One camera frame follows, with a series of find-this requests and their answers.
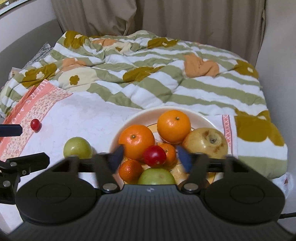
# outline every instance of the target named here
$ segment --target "wall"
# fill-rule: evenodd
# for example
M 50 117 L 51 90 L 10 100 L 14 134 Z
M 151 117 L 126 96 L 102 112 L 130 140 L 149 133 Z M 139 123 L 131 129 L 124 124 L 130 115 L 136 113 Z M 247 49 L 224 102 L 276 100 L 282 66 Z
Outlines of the wall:
M 266 30 L 256 69 L 274 124 L 288 146 L 288 171 L 296 180 L 296 1 L 267 0 Z M 296 212 L 296 184 L 284 213 Z M 296 218 L 279 221 L 296 232 Z
M 34 28 L 56 19 L 50 0 L 28 1 L 0 16 L 0 52 Z

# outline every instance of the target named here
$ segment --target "curtain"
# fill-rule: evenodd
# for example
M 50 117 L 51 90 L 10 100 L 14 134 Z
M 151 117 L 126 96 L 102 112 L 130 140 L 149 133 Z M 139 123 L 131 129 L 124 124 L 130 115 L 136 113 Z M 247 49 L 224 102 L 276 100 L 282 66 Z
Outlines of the curtain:
M 64 31 L 161 37 L 209 44 L 255 65 L 264 31 L 265 0 L 52 0 Z

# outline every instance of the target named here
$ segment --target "bowl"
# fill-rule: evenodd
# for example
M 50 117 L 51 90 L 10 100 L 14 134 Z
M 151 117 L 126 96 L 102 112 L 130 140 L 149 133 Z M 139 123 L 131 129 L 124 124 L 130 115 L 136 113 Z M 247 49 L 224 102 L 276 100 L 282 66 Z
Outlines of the bowl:
M 156 144 L 162 143 L 163 140 L 160 138 L 159 134 L 157 133 L 157 120 L 158 118 L 166 111 L 169 110 L 179 110 L 182 111 L 183 113 L 185 113 L 191 122 L 191 128 L 192 129 L 197 129 L 197 128 L 201 128 L 201 127 L 208 127 L 208 128 L 215 128 L 215 125 L 213 123 L 211 123 L 206 117 L 204 117 L 203 115 L 191 111 L 189 109 L 185 109 L 185 108 L 181 108 L 181 107 L 176 107 L 176 106 L 163 106 L 163 107 L 156 107 L 156 108 L 150 108 L 150 109 L 146 109 L 143 111 L 140 111 L 139 113 L 133 115 L 132 117 L 130 117 L 129 119 L 127 119 L 123 125 L 119 128 L 119 130 L 117 130 L 110 148 L 109 148 L 109 153 L 112 153 L 116 150 L 116 148 L 118 147 L 118 139 L 120 134 L 129 126 L 131 125 L 145 125 L 147 127 L 149 127 L 149 129 L 152 131 L 155 140 L 156 140 Z M 142 165 L 142 167 L 144 169 L 149 168 L 147 165 Z M 187 174 L 184 172 L 183 166 L 181 165 L 180 161 L 177 162 L 176 165 L 174 165 L 171 169 L 170 169 L 171 173 L 173 174 L 173 176 L 175 177 L 176 180 L 176 184 L 178 185 L 179 183 L 181 183 L 182 181 L 184 181 L 185 179 L 187 179 Z M 116 172 L 114 175 L 115 180 L 117 181 L 117 183 L 119 184 L 119 186 L 122 188 L 123 185 L 125 184 L 123 182 L 123 180 L 120 178 L 118 172 Z

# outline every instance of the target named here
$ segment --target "red fruit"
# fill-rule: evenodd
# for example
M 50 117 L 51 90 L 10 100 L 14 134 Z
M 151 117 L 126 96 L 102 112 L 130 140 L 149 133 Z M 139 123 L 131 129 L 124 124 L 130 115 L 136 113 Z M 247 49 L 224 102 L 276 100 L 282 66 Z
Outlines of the red fruit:
M 41 127 L 41 123 L 38 119 L 33 119 L 31 121 L 31 128 L 33 131 L 39 131 L 40 127 Z
M 143 154 L 145 163 L 153 168 L 162 166 L 166 161 L 166 153 L 160 146 L 150 146 Z

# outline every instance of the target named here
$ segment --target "red cherry tomato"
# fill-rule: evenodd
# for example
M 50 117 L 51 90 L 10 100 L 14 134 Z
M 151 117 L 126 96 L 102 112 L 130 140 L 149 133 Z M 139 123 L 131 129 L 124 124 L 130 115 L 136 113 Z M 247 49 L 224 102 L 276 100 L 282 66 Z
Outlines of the red cherry tomato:
M 160 146 L 150 146 L 144 152 L 145 163 L 153 168 L 162 166 L 166 161 L 166 153 Z
M 40 129 L 41 123 L 38 119 L 33 119 L 31 121 L 31 128 L 33 131 L 38 131 Z

